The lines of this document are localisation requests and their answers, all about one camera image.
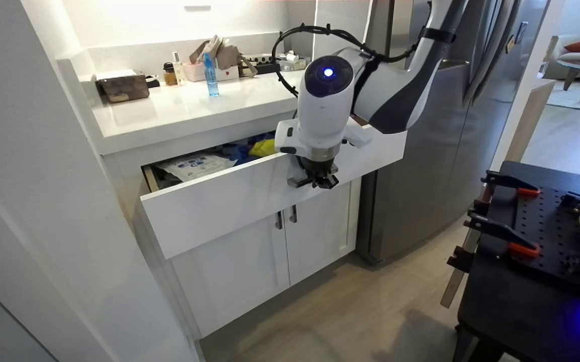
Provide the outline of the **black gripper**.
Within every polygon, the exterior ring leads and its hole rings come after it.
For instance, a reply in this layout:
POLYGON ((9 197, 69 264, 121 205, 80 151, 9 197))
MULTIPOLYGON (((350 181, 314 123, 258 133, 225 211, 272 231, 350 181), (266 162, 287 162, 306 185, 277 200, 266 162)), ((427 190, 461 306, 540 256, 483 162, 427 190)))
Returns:
POLYGON ((304 175, 290 179, 294 187, 312 185, 320 190, 332 190, 338 185, 334 162, 311 162, 306 158, 298 158, 296 164, 304 175))

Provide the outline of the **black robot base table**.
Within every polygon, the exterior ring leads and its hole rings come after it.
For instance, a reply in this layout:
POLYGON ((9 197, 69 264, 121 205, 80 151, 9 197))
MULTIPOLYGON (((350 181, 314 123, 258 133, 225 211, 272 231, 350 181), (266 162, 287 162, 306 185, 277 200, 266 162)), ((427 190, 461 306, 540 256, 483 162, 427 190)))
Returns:
POLYGON ((498 187, 474 214, 505 224, 542 248, 535 259, 477 234, 477 248, 450 264, 468 275, 458 312, 453 362, 580 362, 580 175, 508 162, 499 174, 542 190, 520 197, 498 187))

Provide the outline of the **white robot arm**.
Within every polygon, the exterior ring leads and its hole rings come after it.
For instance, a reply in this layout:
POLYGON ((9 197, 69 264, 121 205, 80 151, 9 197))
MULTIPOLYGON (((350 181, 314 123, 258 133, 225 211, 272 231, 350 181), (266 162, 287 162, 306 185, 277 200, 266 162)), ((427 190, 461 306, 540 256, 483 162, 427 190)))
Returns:
POLYGON ((411 47, 406 68, 356 38, 308 64, 296 90, 298 113, 277 126, 274 139, 281 153, 296 159, 296 187, 337 187, 334 159, 344 142, 363 147, 371 129, 392 135, 419 120, 468 3, 429 0, 429 21, 411 47))

